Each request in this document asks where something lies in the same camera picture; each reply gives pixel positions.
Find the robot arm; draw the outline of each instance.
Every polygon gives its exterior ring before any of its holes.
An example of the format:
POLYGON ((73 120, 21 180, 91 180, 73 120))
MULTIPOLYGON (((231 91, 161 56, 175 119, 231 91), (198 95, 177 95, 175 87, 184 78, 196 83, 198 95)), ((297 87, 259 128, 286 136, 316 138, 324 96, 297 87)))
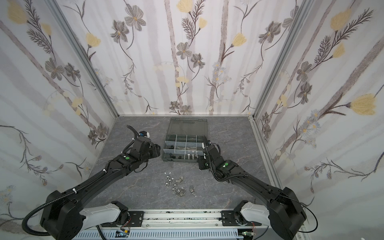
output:
POLYGON ((199 169, 211 168, 216 180, 237 185, 263 202, 264 206, 242 201, 234 209, 237 222, 242 224, 246 220, 270 225, 284 240, 293 239, 307 218, 295 193, 287 187, 281 190, 266 184, 237 163, 224 160, 216 147, 205 137, 203 139, 204 157, 199 158, 199 169))
POLYGON ((149 159, 160 155, 160 146, 151 142, 147 132, 139 134, 133 128, 131 130, 135 139, 121 154, 108 161, 102 171, 74 188, 63 193, 52 192, 44 205, 27 215, 22 223, 23 230, 32 235, 52 235, 57 240, 63 240, 72 239, 81 230, 101 223, 125 223, 129 219, 128 208, 117 201, 91 209, 84 209, 84 206, 112 183, 135 171, 142 163, 147 164, 149 159), (41 209, 44 210, 40 225, 47 232, 36 232, 27 226, 28 219, 41 209))

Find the leaf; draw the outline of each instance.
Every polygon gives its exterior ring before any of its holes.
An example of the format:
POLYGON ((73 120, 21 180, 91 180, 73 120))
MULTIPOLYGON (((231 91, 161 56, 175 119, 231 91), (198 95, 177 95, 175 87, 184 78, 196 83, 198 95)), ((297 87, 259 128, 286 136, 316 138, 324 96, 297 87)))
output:
POLYGON ((340 112, 336 112, 336 111, 332 111, 332 110, 330 110, 330 111, 326 111, 323 115, 325 115, 325 114, 329 114, 329 113, 339 114, 339 115, 346 116, 344 113, 340 113, 340 112))
POLYGON ((49 43, 41 33, 33 31, 32 29, 29 29, 27 31, 27 34, 29 35, 29 38, 33 42, 37 43, 38 46, 43 47, 46 53, 51 53, 51 48, 49 46, 49 43))
POLYGON ((324 39, 320 42, 320 47, 318 50, 318 54, 316 55, 314 62, 321 63, 331 51, 331 37, 325 36, 324 39))
POLYGON ((85 0, 83 2, 83 12, 81 13, 81 19, 84 17, 85 0))
POLYGON ((96 51, 95 51, 94 53, 92 53, 92 54, 88 57, 89 61, 91 61, 91 57, 92 57, 95 53, 96 53, 96 51))
POLYGON ((183 18, 181 26, 183 27, 184 32, 187 33, 187 39, 192 39, 192 37, 195 35, 195 25, 189 21, 188 18, 183 18))

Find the mounting plate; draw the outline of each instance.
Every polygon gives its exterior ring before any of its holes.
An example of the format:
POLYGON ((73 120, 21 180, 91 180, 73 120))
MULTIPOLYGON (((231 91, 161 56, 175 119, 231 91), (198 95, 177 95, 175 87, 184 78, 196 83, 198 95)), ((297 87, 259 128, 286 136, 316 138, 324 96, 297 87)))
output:
MULTIPOLYGON (((235 219, 235 212, 234 211, 227 211, 223 210, 221 211, 221 221, 223 223, 223 227, 233 227, 233 226, 252 226, 252 222, 246 223, 246 225, 240 225, 237 223, 235 219)), ((253 222, 255 226, 261 226, 261 223, 253 222)))

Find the gray flower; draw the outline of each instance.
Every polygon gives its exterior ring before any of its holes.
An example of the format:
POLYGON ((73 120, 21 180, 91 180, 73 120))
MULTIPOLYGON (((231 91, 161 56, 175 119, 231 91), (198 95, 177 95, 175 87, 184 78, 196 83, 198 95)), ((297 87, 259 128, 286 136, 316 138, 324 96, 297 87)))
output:
POLYGON ((101 122, 100 125, 97 127, 97 134, 100 136, 100 137, 105 137, 105 135, 107 134, 107 127, 105 127, 103 125, 103 123, 101 122))
POLYGON ((308 102, 308 94, 311 94, 312 85, 310 85, 308 82, 305 82, 301 87, 301 92, 297 95, 298 98, 301 98, 301 104, 305 104, 308 102))
POLYGON ((179 109, 180 104, 177 101, 171 101, 169 109, 174 111, 175 109, 179 109))
POLYGON ((262 116, 262 122, 267 122, 269 116, 268 116, 268 113, 265 112, 265 114, 262 116))
POLYGON ((97 138, 97 134, 96 134, 96 131, 95 130, 91 130, 90 132, 89 132, 89 135, 88 135, 88 139, 90 140, 90 141, 92 141, 92 145, 94 145, 95 143, 96 143, 96 138, 97 138))
POLYGON ((271 134, 271 132, 272 132, 271 127, 268 124, 266 124, 263 130, 263 133, 266 139, 269 138, 269 134, 271 134))
POLYGON ((126 34, 129 33, 129 30, 125 25, 125 22, 122 22, 122 21, 116 22, 115 20, 113 20, 112 29, 116 31, 115 33, 111 33, 111 37, 113 37, 113 41, 118 43, 121 38, 123 39, 124 42, 128 42, 126 34))
POLYGON ((193 67, 197 67, 197 65, 200 67, 200 68, 203 68, 205 63, 203 63, 201 60, 203 58, 201 57, 201 54, 193 54, 192 57, 191 57, 191 61, 193 62, 193 67))
POLYGON ((188 43, 179 43, 177 45, 177 49, 179 50, 176 55, 181 56, 181 59, 185 59, 185 57, 190 57, 192 56, 192 52, 188 51, 188 43))
POLYGON ((291 10, 291 17, 284 19, 284 22, 282 24, 283 28, 289 28, 291 27, 293 20, 295 19, 296 13, 299 10, 299 6, 295 6, 294 9, 291 10))
POLYGON ((78 77, 78 78, 81 77, 80 71, 75 70, 74 66, 72 66, 72 64, 68 63, 68 65, 66 65, 64 68, 65 68, 65 71, 67 73, 67 76, 72 77, 74 82, 76 82, 76 77, 78 77))
POLYGON ((269 26, 265 29, 266 33, 259 35, 259 43, 263 43, 265 40, 271 43, 273 41, 273 37, 280 33, 280 26, 281 23, 275 23, 274 21, 272 21, 269 26))
POLYGON ((147 23, 141 19, 144 13, 138 6, 133 5, 132 8, 131 5, 127 4, 125 11, 130 15, 130 17, 124 18, 128 26, 135 25, 136 30, 141 31, 141 26, 147 25, 147 23))
POLYGON ((192 113, 191 108, 192 108, 191 106, 184 105, 184 106, 181 107, 180 112, 181 112, 183 115, 191 114, 191 113, 192 113))
POLYGON ((308 79, 308 75, 307 73, 309 73, 311 71, 311 67, 312 67, 312 64, 309 64, 308 61, 305 61, 301 64, 301 69, 297 70, 297 78, 296 80, 297 81, 307 81, 308 79))
POLYGON ((64 73, 64 69, 62 66, 56 66, 56 61, 52 58, 49 58, 49 61, 45 62, 45 69, 51 73, 51 78, 59 79, 59 81, 63 78, 61 75, 64 73))

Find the yellow flower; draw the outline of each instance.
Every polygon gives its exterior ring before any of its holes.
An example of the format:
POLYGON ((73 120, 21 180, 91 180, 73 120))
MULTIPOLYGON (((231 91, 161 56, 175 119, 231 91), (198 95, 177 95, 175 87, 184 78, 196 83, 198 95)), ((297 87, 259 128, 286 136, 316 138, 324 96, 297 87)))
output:
POLYGON ((41 27, 43 28, 44 32, 46 34, 48 34, 49 36, 52 35, 52 30, 51 30, 51 26, 49 24, 46 24, 46 23, 42 23, 41 24, 41 27))
POLYGON ((82 98, 75 98, 72 102, 72 107, 77 107, 78 105, 82 104, 83 103, 83 99, 82 98))
POLYGON ((207 25, 207 20, 205 20, 204 18, 199 18, 199 28, 203 28, 207 25))
POLYGON ((101 40, 94 36, 92 33, 87 33, 86 39, 88 45, 91 47, 97 47, 101 42, 101 40))
POLYGON ((350 16, 351 9, 348 9, 345 12, 339 12, 331 19, 331 28, 335 31, 339 31, 347 23, 350 16))
POLYGON ((246 38, 242 33, 236 34, 235 38, 233 39, 232 45, 235 47, 241 46, 246 42, 246 38))
POLYGON ((185 82, 185 83, 188 83, 188 82, 189 82, 189 79, 186 78, 186 77, 184 77, 184 76, 182 76, 182 77, 177 77, 176 80, 177 80, 178 82, 185 82))
POLYGON ((47 109, 48 109, 49 111, 54 111, 54 110, 55 110, 55 107, 53 106, 53 104, 48 104, 47 109))
POLYGON ((51 115, 51 112, 48 111, 48 110, 44 110, 44 111, 43 111, 43 114, 44 114, 45 116, 49 117, 49 116, 51 115))
POLYGON ((375 101, 376 98, 372 93, 365 94, 353 100, 347 107, 359 115, 374 115, 375 101))
POLYGON ((287 97, 284 94, 282 94, 280 99, 277 100, 277 105, 280 105, 281 103, 283 103, 283 107, 287 106, 287 97))
POLYGON ((192 10, 192 4, 192 0, 180 0, 176 6, 181 12, 188 13, 192 10))
POLYGON ((344 44, 340 43, 336 50, 333 52, 333 57, 338 58, 341 57, 345 53, 344 44))
POLYGON ((24 24, 27 21, 23 8, 16 1, 9 1, 8 18, 17 24, 24 24))

